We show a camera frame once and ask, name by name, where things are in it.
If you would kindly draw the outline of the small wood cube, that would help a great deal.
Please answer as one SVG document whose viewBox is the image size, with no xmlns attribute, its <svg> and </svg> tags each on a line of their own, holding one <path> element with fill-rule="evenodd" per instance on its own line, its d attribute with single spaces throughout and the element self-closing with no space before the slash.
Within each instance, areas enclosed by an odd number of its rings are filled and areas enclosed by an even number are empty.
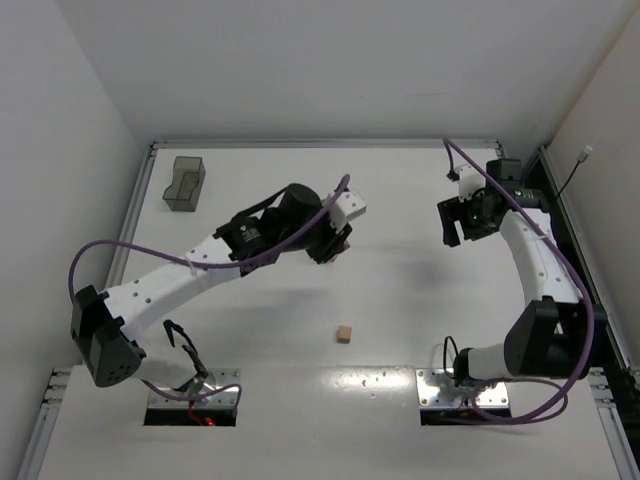
<svg viewBox="0 0 640 480">
<path fill-rule="evenodd" d="M 349 344 L 352 339 L 352 328 L 341 325 L 336 332 L 336 342 L 339 344 Z"/>
</svg>

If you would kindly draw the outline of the grey translucent plastic bin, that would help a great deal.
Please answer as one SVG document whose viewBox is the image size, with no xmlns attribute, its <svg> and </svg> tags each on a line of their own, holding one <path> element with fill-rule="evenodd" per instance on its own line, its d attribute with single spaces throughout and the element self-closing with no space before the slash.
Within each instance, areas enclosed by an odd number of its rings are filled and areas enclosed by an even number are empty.
<svg viewBox="0 0 640 480">
<path fill-rule="evenodd" d="M 173 212 L 193 213 L 205 176 L 206 169 L 201 157 L 177 156 L 173 163 L 171 183 L 162 196 L 168 208 Z"/>
</svg>

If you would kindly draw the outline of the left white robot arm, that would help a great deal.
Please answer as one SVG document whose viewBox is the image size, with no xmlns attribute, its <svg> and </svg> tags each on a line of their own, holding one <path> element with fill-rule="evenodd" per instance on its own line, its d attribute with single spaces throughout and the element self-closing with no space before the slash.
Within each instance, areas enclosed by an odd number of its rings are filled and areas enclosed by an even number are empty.
<svg viewBox="0 0 640 480">
<path fill-rule="evenodd" d="M 99 388 L 129 378 L 162 386 L 178 398 L 199 398 L 209 371 L 184 329 L 169 315 L 196 296 L 276 263 L 286 252 L 305 252 L 326 264 L 348 248 L 351 223 L 366 203 L 343 179 L 322 199 L 292 183 L 237 213 L 182 256 L 102 291 L 74 292 L 71 337 Z"/>
</svg>

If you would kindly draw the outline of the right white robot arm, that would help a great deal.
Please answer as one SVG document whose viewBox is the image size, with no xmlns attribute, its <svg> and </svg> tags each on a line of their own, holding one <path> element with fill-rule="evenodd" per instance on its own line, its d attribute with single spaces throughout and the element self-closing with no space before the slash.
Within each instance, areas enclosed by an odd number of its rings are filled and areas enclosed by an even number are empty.
<svg viewBox="0 0 640 480">
<path fill-rule="evenodd" d="M 584 378 L 607 323 L 603 307 L 584 296 L 557 256 L 549 203 L 522 181 L 518 160 L 487 163 L 488 179 L 469 165 L 449 173 L 457 196 L 438 203 L 443 242 L 456 247 L 498 233 L 506 242 L 521 282 L 525 308 L 505 339 L 460 350 L 454 384 L 473 388 L 491 379 Z"/>
</svg>

